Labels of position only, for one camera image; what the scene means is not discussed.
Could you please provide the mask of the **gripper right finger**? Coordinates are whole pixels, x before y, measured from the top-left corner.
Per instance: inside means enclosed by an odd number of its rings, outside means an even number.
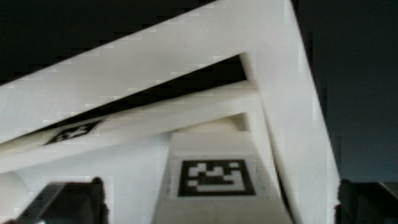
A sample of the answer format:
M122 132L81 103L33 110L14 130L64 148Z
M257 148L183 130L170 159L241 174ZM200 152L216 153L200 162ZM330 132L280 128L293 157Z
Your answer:
M398 182L351 182L337 189L334 224L398 224Z

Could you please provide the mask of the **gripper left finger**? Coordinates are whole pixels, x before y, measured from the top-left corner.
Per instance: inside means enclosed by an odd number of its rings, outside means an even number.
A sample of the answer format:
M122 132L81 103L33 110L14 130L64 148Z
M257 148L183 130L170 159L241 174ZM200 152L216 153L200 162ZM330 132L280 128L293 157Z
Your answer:
M51 182L5 224L110 224L101 178L88 182Z

